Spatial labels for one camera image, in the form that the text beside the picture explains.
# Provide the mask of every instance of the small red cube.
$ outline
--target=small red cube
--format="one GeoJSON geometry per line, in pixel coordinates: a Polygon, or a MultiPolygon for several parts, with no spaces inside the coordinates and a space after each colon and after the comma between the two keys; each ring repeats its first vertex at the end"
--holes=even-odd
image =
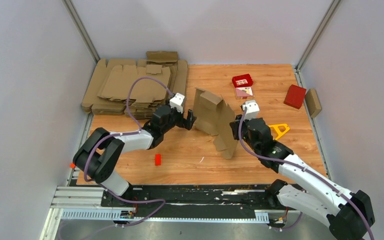
{"type": "Polygon", "coordinates": [[[249,74],[232,77],[232,83],[235,88],[251,87],[253,82],[254,81],[249,74]]]}
{"type": "Polygon", "coordinates": [[[287,90],[284,104],[300,109],[306,97],[306,89],[297,85],[291,85],[287,90]]]}
{"type": "Polygon", "coordinates": [[[161,165],[161,154],[157,153],[155,154],[155,166],[161,165]]]}

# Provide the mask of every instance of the yellow triangle piece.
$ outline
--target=yellow triangle piece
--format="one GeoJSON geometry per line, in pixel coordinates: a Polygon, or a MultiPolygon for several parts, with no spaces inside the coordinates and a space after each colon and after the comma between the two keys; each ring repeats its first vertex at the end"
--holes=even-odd
{"type": "Polygon", "coordinates": [[[283,135],[285,135],[291,129],[286,123],[273,124],[273,125],[269,125],[269,127],[273,128],[277,133],[277,137],[274,140],[280,139],[283,135]],[[279,127],[284,127],[285,130],[281,131],[279,127]]]}

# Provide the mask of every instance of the stack of flattened cardboard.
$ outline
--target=stack of flattened cardboard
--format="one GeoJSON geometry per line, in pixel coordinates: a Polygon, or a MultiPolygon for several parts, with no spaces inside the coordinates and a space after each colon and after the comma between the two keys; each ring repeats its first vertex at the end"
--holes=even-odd
{"type": "Polygon", "coordinates": [[[217,135],[212,142],[215,149],[221,152],[223,158],[231,159],[238,141],[234,139],[229,124],[235,120],[235,112],[229,104],[222,97],[196,88],[193,114],[196,116],[195,127],[211,136],[217,135]]]}
{"type": "Polygon", "coordinates": [[[188,62],[179,60],[175,51],[148,51],[147,59],[101,59],[96,65],[81,104],[94,114],[124,114],[126,105],[137,119],[150,119],[157,107],[168,98],[166,90],[150,79],[140,80],[127,96],[133,82],[140,77],[160,80],[173,93],[186,93],[188,62]]]}

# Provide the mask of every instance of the wooden table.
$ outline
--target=wooden table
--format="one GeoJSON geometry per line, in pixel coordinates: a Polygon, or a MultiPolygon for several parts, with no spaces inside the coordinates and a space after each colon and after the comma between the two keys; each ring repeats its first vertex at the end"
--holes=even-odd
{"type": "MultiPolygon", "coordinates": [[[[303,107],[295,109],[283,103],[291,84],[297,84],[289,64],[190,65],[186,92],[186,109],[192,109],[195,87],[221,95],[236,114],[240,104],[236,100],[232,77],[250,74],[252,90],[260,113],[268,125],[289,125],[290,130],[279,141],[307,164],[326,175],[310,122],[303,107]]],[[[107,131],[134,131],[137,125],[125,115],[96,115],[90,132],[98,127],[107,131]]],[[[211,137],[196,128],[187,131],[173,128],[164,141],[151,150],[138,150],[120,156],[116,171],[131,184],[271,184],[276,179],[292,182],[265,168],[238,143],[234,157],[224,159],[216,151],[211,137]],[[155,154],[162,155],[162,164],[155,166],[155,154]]],[[[81,172],[77,184],[88,184],[81,172]]]]}

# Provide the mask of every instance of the white wall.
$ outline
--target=white wall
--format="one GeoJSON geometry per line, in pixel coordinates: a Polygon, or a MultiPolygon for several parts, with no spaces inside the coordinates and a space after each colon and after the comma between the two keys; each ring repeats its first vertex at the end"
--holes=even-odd
{"type": "Polygon", "coordinates": [[[370,195],[383,240],[384,1],[342,1],[302,73],[320,98],[314,121],[331,177],[370,195]]]}
{"type": "Polygon", "coordinates": [[[93,67],[62,1],[0,1],[0,240],[39,238],[93,67]]]}
{"type": "Polygon", "coordinates": [[[73,3],[101,58],[174,50],[192,64],[296,64],[331,0],[73,3]]]}

